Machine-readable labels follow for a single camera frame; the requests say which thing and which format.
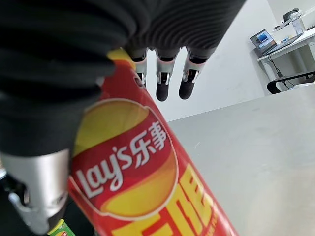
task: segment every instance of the white desk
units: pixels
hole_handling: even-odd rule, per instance
[[[240,236],[315,235],[315,86],[171,121]]]
[[[305,45],[309,46],[315,61],[315,28],[305,31],[303,35],[299,37],[295,42],[293,42],[289,46],[281,48],[278,51],[275,51],[274,53],[270,54],[270,56],[272,57],[272,59],[275,59],[289,52],[294,52],[299,63],[299,66],[301,66],[301,68],[306,71],[307,69],[303,63],[302,57],[299,51],[297,50]],[[276,78],[278,78],[277,74],[274,73],[273,65],[269,61],[268,56],[260,57],[258,58],[257,61],[262,63],[270,81],[273,81]]]

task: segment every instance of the red chip can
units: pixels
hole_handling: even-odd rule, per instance
[[[122,51],[79,129],[68,188],[102,236],[236,236]]]

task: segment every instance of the black fingertip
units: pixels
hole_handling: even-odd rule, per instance
[[[192,94],[193,86],[194,86],[194,83],[192,83],[191,81],[187,81],[187,82],[182,81],[181,86],[179,88],[180,98],[183,100],[190,98]]]
[[[168,97],[168,85],[162,83],[157,84],[157,99],[160,102],[164,102]]]

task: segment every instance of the green package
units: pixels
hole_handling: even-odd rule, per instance
[[[50,232],[50,236],[75,236],[69,226],[65,223],[64,219],[61,219],[58,224]]]

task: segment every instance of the desk leg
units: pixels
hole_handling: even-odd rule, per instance
[[[300,67],[300,69],[303,71],[307,71],[307,68],[305,66],[305,63],[303,61],[303,58],[302,58],[302,55],[300,53],[300,51],[297,49],[297,50],[293,50],[292,53],[294,54],[296,60],[297,60],[297,63]]]
[[[261,61],[265,71],[268,75],[270,81],[273,81],[278,78],[278,76],[274,73],[273,64],[268,59],[264,59]]]
[[[313,55],[313,59],[315,61],[315,37],[313,37],[310,42],[309,42],[309,47],[310,47],[310,50],[311,50],[311,53]]]

